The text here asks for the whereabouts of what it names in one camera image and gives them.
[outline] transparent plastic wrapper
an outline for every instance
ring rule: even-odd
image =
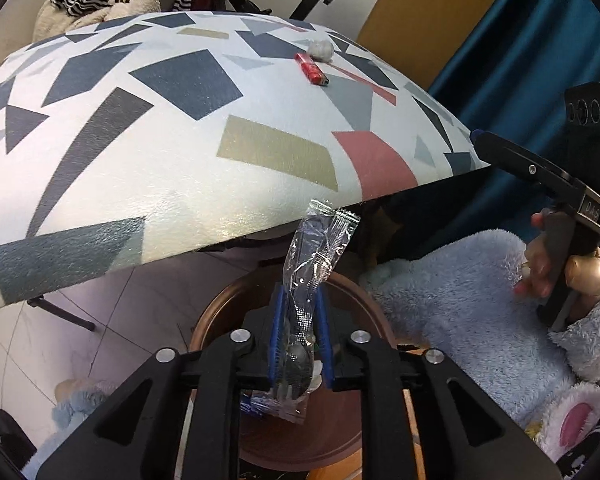
[[[262,418],[264,412],[261,412],[254,404],[252,404],[251,397],[253,397],[253,392],[251,390],[243,390],[240,393],[240,411],[247,415],[254,416],[255,418]]]
[[[322,384],[321,373],[322,362],[315,360],[311,383],[305,393],[298,399],[277,400],[271,395],[271,392],[252,392],[249,399],[250,415],[257,413],[262,416],[262,414],[267,413],[289,422],[302,424],[306,416],[309,394],[317,390]]]
[[[283,267],[282,337],[275,349],[275,381],[267,395],[274,402],[268,413],[277,407],[282,418],[304,419],[297,408],[306,402],[315,379],[315,293],[329,277],[359,222],[353,213],[312,200],[298,226]]]

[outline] brown bowl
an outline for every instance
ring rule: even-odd
[[[269,304],[282,266],[257,269],[233,282],[206,308],[194,330],[190,350],[200,350],[214,339],[239,328],[248,310]],[[380,306],[359,286],[332,273],[327,291],[333,306],[349,310],[354,322],[395,345],[394,335]],[[240,418],[240,457],[277,471],[308,471],[339,462],[362,444],[360,394],[334,393],[324,387],[309,396],[304,424],[273,416]]]

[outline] finger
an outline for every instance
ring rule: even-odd
[[[513,293],[516,296],[521,296],[522,298],[529,295],[530,287],[525,280],[520,280],[513,286]]]
[[[531,225],[536,229],[544,230],[544,215],[542,213],[533,213],[531,215]]]
[[[531,273],[531,283],[534,290],[534,295],[538,298],[547,298],[554,288],[552,283],[545,276],[538,276]]]
[[[545,247],[546,234],[542,233],[539,237],[532,240],[526,247],[525,258],[529,262],[532,274],[544,278],[551,270],[551,260]]]
[[[600,258],[572,256],[564,268],[564,277],[573,290],[585,296],[600,297]]]

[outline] teal curtain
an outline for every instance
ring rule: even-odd
[[[562,94],[589,81],[600,81],[600,14],[590,0],[496,0],[429,93],[469,129],[563,165]],[[535,236],[529,217],[548,203],[539,189],[493,168],[449,180],[392,199],[406,227],[389,257],[417,258],[489,228]],[[419,220],[424,212],[435,231]]]

